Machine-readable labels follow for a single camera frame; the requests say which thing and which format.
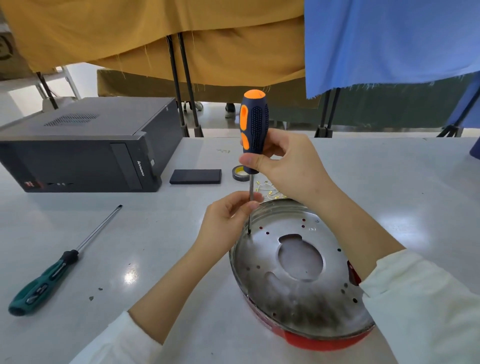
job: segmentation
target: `black box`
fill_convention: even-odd
[[[0,127],[0,161],[27,192],[154,192],[182,139],[167,97],[87,97]]]

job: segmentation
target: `person's leg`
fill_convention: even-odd
[[[227,103],[225,105],[225,119],[234,119],[235,118],[235,105]]]

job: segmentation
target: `white table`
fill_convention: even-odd
[[[480,293],[480,160],[468,155],[474,142],[314,139],[328,172],[349,196],[406,247]],[[188,250],[209,203],[248,189],[231,177],[240,153],[237,138],[185,138],[162,174],[160,190],[148,194],[27,194],[0,167],[0,362],[68,363]],[[222,183],[169,185],[174,169],[187,168],[222,168]],[[20,288],[75,248],[118,204],[123,209],[86,247],[50,301],[32,316],[9,315],[7,306]],[[160,362],[394,359],[378,330],[339,352],[289,346],[249,310],[225,256],[192,293]]]

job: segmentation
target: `white sleeve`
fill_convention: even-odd
[[[480,296],[420,255],[377,261],[363,302],[399,364],[478,363]]]
[[[161,349],[162,345],[123,312],[70,364],[147,364],[157,359]]]

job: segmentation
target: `white wall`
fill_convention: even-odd
[[[96,97],[96,71],[101,68],[88,63],[67,66],[81,97]],[[59,96],[73,96],[65,79],[50,81],[50,89]],[[0,125],[42,110],[42,97],[35,86],[0,93]]]

